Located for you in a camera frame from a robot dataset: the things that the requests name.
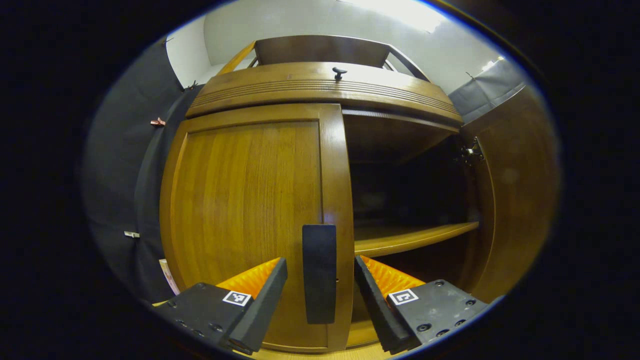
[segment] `black curtain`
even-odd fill
[[[144,51],[104,96],[80,166],[93,239],[118,278],[150,302],[173,296],[158,262],[164,258],[160,184],[173,136],[202,88],[180,86],[163,40]],[[166,127],[150,125],[158,117]]]

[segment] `open cabinet door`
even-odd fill
[[[559,144],[538,95],[526,86],[464,125],[484,159],[476,157],[481,221],[471,293],[491,302],[528,271],[547,239],[561,184]]]
[[[337,104],[282,104],[184,121],[164,170],[164,252],[175,282],[218,284],[284,257],[289,277],[264,346],[295,352],[345,348],[353,295],[353,210]],[[335,322],[305,312],[302,227],[335,224]]]

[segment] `black handle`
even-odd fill
[[[336,80],[341,80],[342,79],[342,74],[347,72],[347,70],[340,69],[339,67],[334,67],[332,70],[335,73],[334,79],[336,79]]]
[[[302,226],[302,268],[307,323],[335,321],[335,225]]]

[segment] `black knob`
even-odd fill
[[[335,78],[334,79],[336,79],[336,80],[341,80],[342,79],[342,74],[347,72],[347,70],[340,69],[339,67],[334,67],[332,70],[335,73]]]

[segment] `white wall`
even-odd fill
[[[211,78],[207,74],[211,70],[209,53],[204,41],[205,16],[201,16],[189,24],[167,35],[166,52],[182,87],[186,88],[195,80],[204,84]]]
[[[475,76],[500,55],[457,22],[445,20],[428,33],[336,0],[237,0],[208,13],[204,21],[211,64],[228,62],[254,40],[288,35],[342,35],[392,44],[447,94],[470,79],[465,72]]]

